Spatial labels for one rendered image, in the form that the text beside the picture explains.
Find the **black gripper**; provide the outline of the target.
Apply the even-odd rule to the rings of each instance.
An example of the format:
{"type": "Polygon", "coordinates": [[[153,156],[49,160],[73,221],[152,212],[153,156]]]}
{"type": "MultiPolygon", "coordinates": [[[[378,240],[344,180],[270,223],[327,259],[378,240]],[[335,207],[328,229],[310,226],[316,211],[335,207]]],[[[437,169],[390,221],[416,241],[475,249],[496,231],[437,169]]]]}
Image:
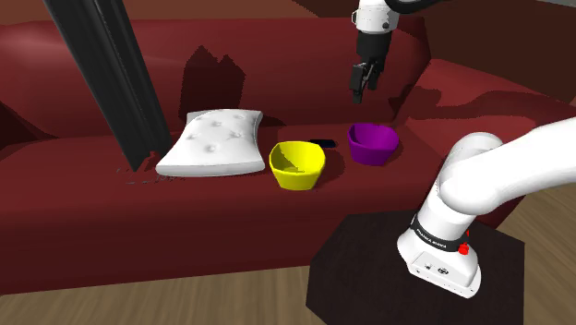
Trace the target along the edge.
{"type": "Polygon", "coordinates": [[[369,90],[378,87],[378,79],[383,70],[391,43],[391,32],[368,34],[358,31],[356,53],[361,57],[361,64],[354,65],[350,78],[350,90],[353,103],[361,103],[365,86],[369,90]]]}

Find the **purple bowl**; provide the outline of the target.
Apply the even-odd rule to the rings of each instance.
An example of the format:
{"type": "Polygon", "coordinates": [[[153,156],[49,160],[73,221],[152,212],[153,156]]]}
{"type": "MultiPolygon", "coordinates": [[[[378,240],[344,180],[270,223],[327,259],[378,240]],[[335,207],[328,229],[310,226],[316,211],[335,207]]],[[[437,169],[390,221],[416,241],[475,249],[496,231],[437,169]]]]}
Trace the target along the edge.
{"type": "Polygon", "coordinates": [[[400,143],[393,128],[371,123],[352,124],[347,137],[352,159],[364,165],[383,165],[400,143]]]}

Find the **yellow bowl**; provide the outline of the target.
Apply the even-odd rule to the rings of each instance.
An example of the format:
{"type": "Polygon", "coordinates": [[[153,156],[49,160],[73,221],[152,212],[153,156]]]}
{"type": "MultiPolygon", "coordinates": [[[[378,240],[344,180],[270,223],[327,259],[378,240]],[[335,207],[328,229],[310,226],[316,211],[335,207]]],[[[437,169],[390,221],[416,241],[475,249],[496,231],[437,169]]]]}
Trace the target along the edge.
{"type": "Polygon", "coordinates": [[[325,167],[326,156],[318,144],[308,141],[283,141],[271,150],[269,163],[281,188],[310,190],[325,167]]]}

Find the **white tufted cushion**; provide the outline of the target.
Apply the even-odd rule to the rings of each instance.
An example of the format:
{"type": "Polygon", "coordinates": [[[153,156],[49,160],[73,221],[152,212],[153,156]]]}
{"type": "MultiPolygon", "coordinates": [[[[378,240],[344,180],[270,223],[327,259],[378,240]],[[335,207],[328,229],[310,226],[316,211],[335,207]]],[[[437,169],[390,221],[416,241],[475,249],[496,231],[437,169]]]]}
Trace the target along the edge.
{"type": "Polygon", "coordinates": [[[191,112],[173,147],[157,163],[159,175],[206,177],[245,175],[265,169],[258,149],[263,113],[216,109],[191,112]]]}

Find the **dark robot stand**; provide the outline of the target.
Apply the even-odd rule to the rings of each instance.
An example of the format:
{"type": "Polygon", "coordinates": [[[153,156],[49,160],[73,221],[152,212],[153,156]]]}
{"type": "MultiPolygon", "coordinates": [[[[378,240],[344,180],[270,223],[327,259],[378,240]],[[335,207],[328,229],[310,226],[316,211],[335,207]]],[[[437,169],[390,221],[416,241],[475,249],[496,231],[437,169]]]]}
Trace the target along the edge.
{"type": "Polygon", "coordinates": [[[346,216],[312,259],[306,305],[327,325],[523,325],[524,243],[470,227],[482,272],[463,298],[407,270],[397,239],[412,211],[346,216]]]}

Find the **dark red sofa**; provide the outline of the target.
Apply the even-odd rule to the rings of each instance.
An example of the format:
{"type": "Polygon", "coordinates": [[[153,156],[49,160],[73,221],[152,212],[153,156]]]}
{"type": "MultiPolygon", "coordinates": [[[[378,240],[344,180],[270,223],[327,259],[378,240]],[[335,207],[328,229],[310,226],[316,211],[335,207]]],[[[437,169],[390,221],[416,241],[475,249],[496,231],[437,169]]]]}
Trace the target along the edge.
{"type": "Polygon", "coordinates": [[[0,26],[0,293],[306,265],[347,215],[420,206],[452,145],[505,141],[576,107],[431,57],[424,21],[403,18],[378,87],[353,103],[347,18],[136,20],[167,125],[186,114],[259,110],[263,154],[331,138],[309,191],[270,170],[225,177],[131,171],[50,21],[0,26]],[[352,159],[352,124],[389,126],[383,165],[352,159]]]}

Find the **black slanted post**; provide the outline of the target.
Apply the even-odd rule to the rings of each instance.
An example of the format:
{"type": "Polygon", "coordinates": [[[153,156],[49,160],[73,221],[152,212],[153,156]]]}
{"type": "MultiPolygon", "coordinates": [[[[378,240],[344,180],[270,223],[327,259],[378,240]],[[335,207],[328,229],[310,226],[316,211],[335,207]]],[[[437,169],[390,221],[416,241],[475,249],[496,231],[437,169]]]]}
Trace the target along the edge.
{"type": "Polygon", "coordinates": [[[42,0],[136,171],[172,138],[122,0],[42,0]]]}

